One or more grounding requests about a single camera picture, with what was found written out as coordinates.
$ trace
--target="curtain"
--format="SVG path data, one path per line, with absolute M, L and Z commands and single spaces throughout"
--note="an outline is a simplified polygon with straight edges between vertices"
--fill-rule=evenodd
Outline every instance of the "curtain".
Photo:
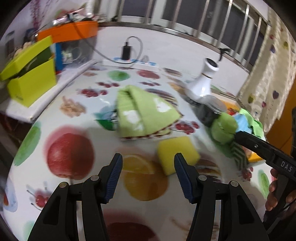
M 238 102 L 263 124 L 268 133 L 280 119 L 295 79 L 296 44 L 279 16 L 269 8 L 264 40 Z

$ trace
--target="sponge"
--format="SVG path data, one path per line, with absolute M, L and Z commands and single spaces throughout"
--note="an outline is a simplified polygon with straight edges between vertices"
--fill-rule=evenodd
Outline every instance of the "sponge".
M 157 152 L 163 171 L 167 176 L 176 172 L 174 156 L 177 153 L 182 153 L 189 165 L 195 165 L 200 158 L 189 137 L 176 137 L 160 141 Z

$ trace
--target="orange box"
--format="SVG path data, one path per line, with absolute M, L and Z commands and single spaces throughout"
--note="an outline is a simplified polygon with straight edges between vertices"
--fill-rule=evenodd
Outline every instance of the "orange box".
M 61 26 L 55 26 L 38 33 L 38 41 L 48 36 L 52 36 L 54 43 L 86 39 L 98 34 L 98 23 L 95 21 L 85 21 L 76 23 L 67 23 Z

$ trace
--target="white bottle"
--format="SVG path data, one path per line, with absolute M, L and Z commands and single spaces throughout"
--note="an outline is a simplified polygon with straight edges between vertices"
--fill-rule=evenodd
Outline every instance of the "white bottle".
M 201 74 L 185 88 L 185 94 L 193 101 L 200 103 L 200 99 L 211 94 L 211 81 L 219 70 L 217 63 L 209 58 L 204 60 Z

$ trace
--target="blue cloth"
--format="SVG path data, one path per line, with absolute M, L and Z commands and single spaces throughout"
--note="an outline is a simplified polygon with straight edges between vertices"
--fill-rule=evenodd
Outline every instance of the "blue cloth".
M 245 132 L 247 132 L 249 134 L 252 134 L 252 129 L 249 128 L 249 122 L 248 122 L 245 115 L 236 113 L 236 114 L 233 115 L 233 117 L 236 120 L 237 125 L 238 125 L 238 128 L 237 128 L 237 130 L 235 132 L 245 131 Z

